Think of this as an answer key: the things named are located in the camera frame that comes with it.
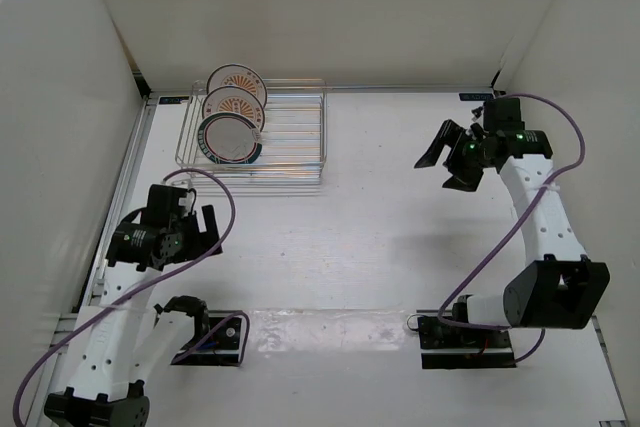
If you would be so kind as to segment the orange sunburst plate front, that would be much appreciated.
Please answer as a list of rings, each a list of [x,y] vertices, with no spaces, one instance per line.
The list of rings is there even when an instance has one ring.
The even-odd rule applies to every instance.
[[[252,93],[236,86],[223,86],[210,92],[201,105],[201,117],[231,112],[249,119],[259,131],[264,129],[264,107]]]

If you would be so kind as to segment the orange sunburst plate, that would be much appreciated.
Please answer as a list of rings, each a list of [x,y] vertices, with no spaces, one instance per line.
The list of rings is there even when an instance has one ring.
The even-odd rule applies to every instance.
[[[229,63],[216,68],[206,82],[207,92],[226,86],[241,88],[256,97],[263,107],[266,106],[268,92],[262,77],[250,67]]]
[[[264,107],[252,93],[236,86],[223,86],[210,92],[201,105],[201,117],[231,112],[249,119],[259,131],[264,129]]]

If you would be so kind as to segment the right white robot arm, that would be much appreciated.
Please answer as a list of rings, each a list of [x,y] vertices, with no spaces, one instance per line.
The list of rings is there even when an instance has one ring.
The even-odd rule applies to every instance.
[[[486,131],[473,124],[465,129],[445,121],[419,168],[432,167],[443,149],[450,150],[445,165],[447,189],[476,191],[483,172],[493,168],[511,196],[518,219],[505,237],[469,274],[474,279],[503,247],[520,233],[525,246],[525,267],[493,296],[465,295],[468,279],[454,290],[444,305],[451,315],[437,315],[449,326],[452,340],[470,347],[486,330],[512,328],[580,330],[589,322],[610,281],[608,267],[589,258],[577,240],[556,178],[549,140],[539,130],[519,123],[514,130]]]

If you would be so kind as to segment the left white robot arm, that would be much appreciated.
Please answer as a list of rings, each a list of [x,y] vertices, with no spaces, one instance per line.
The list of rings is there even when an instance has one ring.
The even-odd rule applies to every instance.
[[[138,338],[152,289],[164,268],[183,268],[221,251],[215,210],[185,201],[150,201],[125,216],[107,250],[98,313],[77,331],[89,335],[68,385],[48,395],[44,414],[57,426],[143,426],[150,381],[207,343],[217,328],[205,301],[174,296],[155,308],[156,323]]]

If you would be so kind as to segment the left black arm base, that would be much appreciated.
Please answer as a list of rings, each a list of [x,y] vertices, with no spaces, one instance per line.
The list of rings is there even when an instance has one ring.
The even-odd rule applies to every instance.
[[[244,311],[221,311],[209,314],[210,330],[197,350],[202,336],[196,336],[173,359],[175,366],[240,367],[244,362],[250,332],[250,318]]]

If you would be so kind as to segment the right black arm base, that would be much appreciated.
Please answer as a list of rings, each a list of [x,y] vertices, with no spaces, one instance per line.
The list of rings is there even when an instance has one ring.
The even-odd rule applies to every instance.
[[[419,339],[423,370],[515,368],[509,334],[504,331],[460,329],[442,324],[434,314],[418,312],[406,327]]]

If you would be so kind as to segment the wire dish rack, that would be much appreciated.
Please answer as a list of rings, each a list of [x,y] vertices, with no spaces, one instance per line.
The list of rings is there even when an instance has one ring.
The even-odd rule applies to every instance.
[[[181,167],[208,170],[240,186],[308,186],[321,181],[326,161],[327,86],[322,79],[267,79],[262,151],[250,164],[216,164],[201,152],[197,127],[206,83],[196,81],[176,147]]]

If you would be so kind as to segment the green rimmed white plate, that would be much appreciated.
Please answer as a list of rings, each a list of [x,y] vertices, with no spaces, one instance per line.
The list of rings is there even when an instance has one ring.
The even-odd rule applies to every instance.
[[[231,112],[205,118],[198,126],[196,140],[201,153],[215,164],[252,164],[263,150],[257,126]]]

